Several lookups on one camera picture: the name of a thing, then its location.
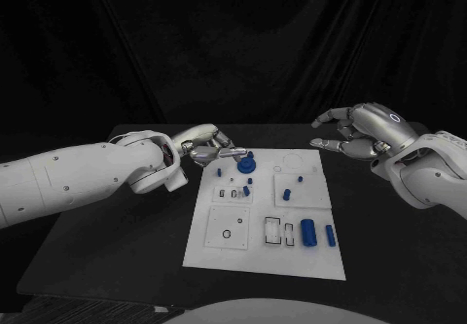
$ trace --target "robotic hand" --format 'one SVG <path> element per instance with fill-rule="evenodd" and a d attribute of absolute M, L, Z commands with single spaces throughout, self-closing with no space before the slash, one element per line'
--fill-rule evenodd
<path fill-rule="evenodd" d="M 418 209 L 438 204 L 467 218 L 467 142 L 441 131 L 418 136 L 404 118 L 378 103 L 330 109 L 311 126 L 337 119 L 346 140 L 316 138 L 310 144 L 372 160 L 372 172 L 391 181 L 396 193 Z"/>
<path fill-rule="evenodd" d="M 131 132 L 108 143 L 61 148 L 4 163 L 0 229 L 105 199 L 125 182 L 137 194 L 163 184 L 173 191 L 187 183 L 180 168 L 185 155 L 205 167 L 223 157 L 239 161 L 245 154 L 216 126 L 205 124 L 173 138 L 150 130 Z"/>

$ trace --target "black backdrop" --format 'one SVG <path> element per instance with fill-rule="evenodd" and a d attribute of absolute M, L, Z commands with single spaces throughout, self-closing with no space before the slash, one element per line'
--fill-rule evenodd
<path fill-rule="evenodd" d="M 365 101 L 467 137 L 466 6 L 0 1 L 0 163 L 101 141 L 117 124 L 307 123 Z M 20 308 L 16 280 L 52 224 L 1 231 L 1 307 Z"/>

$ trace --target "blue cylinder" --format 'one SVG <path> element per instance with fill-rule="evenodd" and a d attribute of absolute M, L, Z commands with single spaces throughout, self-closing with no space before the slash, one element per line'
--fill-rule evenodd
<path fill-rule="evenodd" d="M 284 190 L 284 200 L 290 199 L 290 189 Z"/>
<path fill-rule="evenodd" d="M 247 186 L 244 187 L 244 193 L 245 193 L 245 196 L 249 196 L 249 189 Z"/>
<path fill-rule="evenodd" d="M 252 173 L 257 168 L 257 162 L 254 158 L 244 157 L 241 161 L 236 163 L 236 168 L 241 173 Z"/>
<path fill-rule="evenodd" d="M 311 219 L 303 219 L 301 222 L 301 237 L 304 239 L 304 246 L 319 245 L 316 239 L 314 221 Z"/>
<path fill-rule="evenodd" d="M 332 225 L 326 225 L 326 234 L 327 234 L 329 246 L 336 246 L 334 232 L 333 232 Z"/>

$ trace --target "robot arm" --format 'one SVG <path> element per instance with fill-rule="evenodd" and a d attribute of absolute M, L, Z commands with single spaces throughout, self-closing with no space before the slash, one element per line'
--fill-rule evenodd
<path fill-rule="evenodd" d="M 210 124 L 190 128 L 173 139 L 153 131 L 117 137 L 124 138 L 115 144 L 114 138 L 0 165 L 0 228 L 105 199 L 125 182 L 137 194 L 163 184 L 169 191 L 176 190 L 187 183 L 180 168 L 186 154 L 200 166 L 221 157 L 247 154 Z M 189 142 L 185 152 L 182 144 Z"/>
<path fill-rule="evenodd" d="M 346 140 L 316 138 L 310 144 L 372 160 L 372 172 L 411 206 L 443 204 L 467 218 L 467 142 L 447 132 L 418 136 L 404 118 L 376 103 L 330 109 L 311 126 L 332 119 Z"/>

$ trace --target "blue object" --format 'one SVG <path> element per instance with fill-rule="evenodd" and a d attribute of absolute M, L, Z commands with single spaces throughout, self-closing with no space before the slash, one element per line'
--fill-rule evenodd
<path fill-rule="evenodd" d="M 290 199 L 290 189 L 285 189 L 284 191 L 284 200 Z"/>
<path fill-rule="evenodd" d="M 244 193 L 245 193 L 245 196 L 249 196 L 249 189 L 247 186 L 244 187 Z"/>
<path fill-rule="evenodd" d="M 336 246 L 334 232 L 333 232 L 332 225 L 326 225 L 326 234 L 327 234 L 329 246 Z"/>
<path fill-rule="evenodd" d="M 304 239 L 304 246 L 319 245 L 316 240 L 314 221 L 311 219 L 303 219 L 301 222 L 301 236 Z"/>
<path fill-rule="evenodd" d="M 257 162 L 252 157 L 244 157 L 236 163 L 236 168 L 241 173 L 252 173 L 257 168 Z"/>

